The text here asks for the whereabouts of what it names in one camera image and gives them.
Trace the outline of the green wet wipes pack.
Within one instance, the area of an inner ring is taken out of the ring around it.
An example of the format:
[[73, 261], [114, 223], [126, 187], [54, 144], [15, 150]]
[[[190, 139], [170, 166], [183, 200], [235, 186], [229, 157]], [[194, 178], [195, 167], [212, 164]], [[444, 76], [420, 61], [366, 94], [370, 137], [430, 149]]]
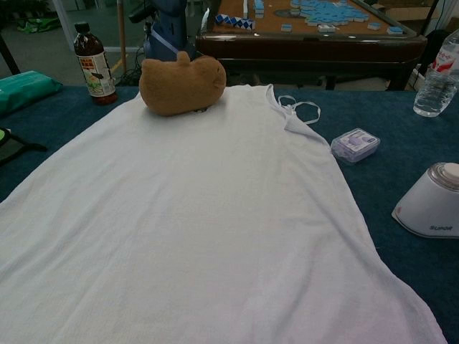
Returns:
[[0, 79], [0, 118], [53, 95], [62, 88], [61, 82], [36, 71]]

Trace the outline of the blue mahjong tile pile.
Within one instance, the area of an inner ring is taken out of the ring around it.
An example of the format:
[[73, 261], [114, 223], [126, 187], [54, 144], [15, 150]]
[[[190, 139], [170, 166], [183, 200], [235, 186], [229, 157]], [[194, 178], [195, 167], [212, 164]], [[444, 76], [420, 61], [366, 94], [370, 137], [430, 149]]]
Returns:
[[290, 14], [303, 17], [308, 26], [320, 24], [341, 26], [350, 22], [366, 22], [369, 15], [347, 0], [290, 0]]

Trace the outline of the dark wooden mahjong table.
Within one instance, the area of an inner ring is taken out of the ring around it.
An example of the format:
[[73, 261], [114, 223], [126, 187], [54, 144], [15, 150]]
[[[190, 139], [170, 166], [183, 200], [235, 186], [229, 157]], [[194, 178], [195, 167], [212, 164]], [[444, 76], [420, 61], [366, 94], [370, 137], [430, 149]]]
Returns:
[[[427, 45], [421, 34], [386, 16], [362, 0], [347, 0], [369, 15], [369, 22], [350, 22], [335, 33], [319, 33], [303, 17], [291, 16], [290, 0], [263, 0], [265, 13], [256, 18], [253, 0], [248, 0], [253, 30], [218, 25], [217, 14], [242, 16], [242, 0], [209, 0], [209, 11], [195, 39], [197, 51], [217, 58], [230, 73], [266, 75], [270, 83], [300, 84], [301, 76], [312, 74], [327, 79], [332, 90], [337, 77], [369, 76], [389, 80], [389, 90], [403, 90]], [[281, 32], [283, 23], [292, 32]], [[388, 27], [404, 33], [392, 35]]]

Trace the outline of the clear plastic water bottle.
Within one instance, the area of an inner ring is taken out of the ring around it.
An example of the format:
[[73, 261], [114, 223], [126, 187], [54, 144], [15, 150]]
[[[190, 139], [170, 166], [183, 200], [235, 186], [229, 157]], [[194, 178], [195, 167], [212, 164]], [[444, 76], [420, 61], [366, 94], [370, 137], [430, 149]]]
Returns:
[[429, 63], [413, 110], [424, 117], [437, 117], [450, 104], [458, 88], [459, 29], [445, 38], [434, 60]]

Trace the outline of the brown plush toy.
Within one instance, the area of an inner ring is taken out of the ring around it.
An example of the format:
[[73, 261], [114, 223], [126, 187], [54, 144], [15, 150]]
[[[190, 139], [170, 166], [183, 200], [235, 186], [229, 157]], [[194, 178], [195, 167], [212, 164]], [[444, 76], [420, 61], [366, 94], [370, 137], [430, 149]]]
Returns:
[[138, 86], [150, 111], [172, 116], [212, 106], [226, 84], [227, 73], [217, 59], [204, 55], [191, 60], [180, 51], [172, 62], [144, 59]]

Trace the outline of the green bag on floor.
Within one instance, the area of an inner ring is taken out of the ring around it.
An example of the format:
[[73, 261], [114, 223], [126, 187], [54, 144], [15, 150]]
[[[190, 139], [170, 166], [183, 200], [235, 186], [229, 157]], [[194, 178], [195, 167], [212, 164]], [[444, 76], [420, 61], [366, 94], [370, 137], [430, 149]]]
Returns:
[[60, 20], [55, 18], [26, 18], [17, 21], [17, 29], [27, 34], [48, 32], [61, 27]]

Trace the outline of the blue white snake puzzle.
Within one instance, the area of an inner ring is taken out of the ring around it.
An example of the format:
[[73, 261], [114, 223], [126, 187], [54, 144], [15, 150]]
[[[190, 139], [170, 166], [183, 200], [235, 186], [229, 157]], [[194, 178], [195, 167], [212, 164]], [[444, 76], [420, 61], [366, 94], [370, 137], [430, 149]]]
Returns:
[[253, 30], [255, 28], [255, 22], [253, 20], [238, 16], [217, 14], [214, 18], [214, 21], [218, 25], [226, 24], [240, 29]]

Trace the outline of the clear box purple contents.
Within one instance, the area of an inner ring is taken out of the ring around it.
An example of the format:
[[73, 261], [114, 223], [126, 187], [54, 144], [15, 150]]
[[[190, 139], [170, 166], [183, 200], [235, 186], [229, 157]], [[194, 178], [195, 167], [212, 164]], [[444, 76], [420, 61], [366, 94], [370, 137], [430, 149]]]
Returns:
[[345, 163], [355, 164], [372, 155], [380, 142], [378, 137], [355, 128], [332, 140], [331, 153]]

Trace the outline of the brown cardboard box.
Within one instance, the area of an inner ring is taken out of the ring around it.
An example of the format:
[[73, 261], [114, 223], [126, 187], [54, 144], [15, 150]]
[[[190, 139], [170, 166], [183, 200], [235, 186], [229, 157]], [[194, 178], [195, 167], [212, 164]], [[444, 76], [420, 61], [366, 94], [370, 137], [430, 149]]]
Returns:
[[399, 20], [426, 19], [435, 0], [372, 0], [375, 9]]

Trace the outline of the white handheld steam iron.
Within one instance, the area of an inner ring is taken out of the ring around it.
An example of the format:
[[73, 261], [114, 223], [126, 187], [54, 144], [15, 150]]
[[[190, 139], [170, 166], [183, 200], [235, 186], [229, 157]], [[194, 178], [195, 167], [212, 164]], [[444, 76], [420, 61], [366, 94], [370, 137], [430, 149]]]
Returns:
[[420, 237], [459, 239], [459, 163], [431, 165], [398, 201], [392, 218]]

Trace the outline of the dark sauce bottle black cap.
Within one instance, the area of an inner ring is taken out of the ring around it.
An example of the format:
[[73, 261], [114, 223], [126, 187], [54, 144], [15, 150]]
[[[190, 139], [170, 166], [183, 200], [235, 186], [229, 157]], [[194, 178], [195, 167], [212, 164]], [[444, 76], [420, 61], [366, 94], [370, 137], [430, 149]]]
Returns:
[[102, 42], [85, 22], [75, 23], [74, 52], [87, 90], [96, 105], [109, 105], [118, 99]]

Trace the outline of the dark blue table cover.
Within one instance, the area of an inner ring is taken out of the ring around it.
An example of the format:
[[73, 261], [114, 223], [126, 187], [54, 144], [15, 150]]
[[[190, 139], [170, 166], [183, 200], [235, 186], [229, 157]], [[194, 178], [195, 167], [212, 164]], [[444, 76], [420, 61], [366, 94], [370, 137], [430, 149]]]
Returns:
[[[437, 162], [459, 163], [459, 101], [443, 115], [414, 113], [411, 92], [326, 92], [281, 90], [278, 103], [327, 143], [355, 128], [381, 142], [369, 157], [355, 164], [335, 158], [364, 217], [380, 259], [427, 304], [447, 344], [459, 344], [459, 239], [425, 239], [392, 218], [396, 203]], [[64, 145], [135, 97], [123, 88], [114, 105], [92, 104], [82, 87], [65, 87], [56, 95], [0, 118], [0, 125], [47, 147], [0, 168], [0, 203], [35, 169]]]

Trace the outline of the blue grey fabric bag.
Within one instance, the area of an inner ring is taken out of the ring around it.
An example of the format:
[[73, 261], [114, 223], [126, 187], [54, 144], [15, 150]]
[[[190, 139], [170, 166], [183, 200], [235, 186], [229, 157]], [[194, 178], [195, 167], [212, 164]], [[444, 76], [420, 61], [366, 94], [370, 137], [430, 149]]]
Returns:
[[145, 21], [143, 53], [146, 59], [176, 61], [185, 51], [190, 60], [197, 57], [196, 47], [189, 41], [186, 27], [187, 0], [141, 0], [129, 15], [131, 23]]

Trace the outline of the white sleeveless cotton top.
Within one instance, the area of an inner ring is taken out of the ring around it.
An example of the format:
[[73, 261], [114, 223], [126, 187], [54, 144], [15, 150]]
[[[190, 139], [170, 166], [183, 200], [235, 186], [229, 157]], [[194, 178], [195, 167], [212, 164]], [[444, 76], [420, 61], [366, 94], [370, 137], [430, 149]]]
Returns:
[[0, 203], [0, 344], [447, 344], [380, 259], [328, 143], [236, 86], [141, 97]]

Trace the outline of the light wooden pole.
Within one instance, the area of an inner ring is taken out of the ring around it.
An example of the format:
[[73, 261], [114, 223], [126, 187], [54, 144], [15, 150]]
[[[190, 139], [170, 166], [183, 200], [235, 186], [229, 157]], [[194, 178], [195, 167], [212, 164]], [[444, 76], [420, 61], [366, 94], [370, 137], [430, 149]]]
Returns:
[[124, 20], [124, 5], [123, 0], [116, 0], [117, 3], [117, 14], [118, 14], [118, 35], [120, 43], [121, 53], [121, 65], [123, 68], [123, 74], [127, 72], [126, 62], [126, 33], [125, 33], [125, 20]]

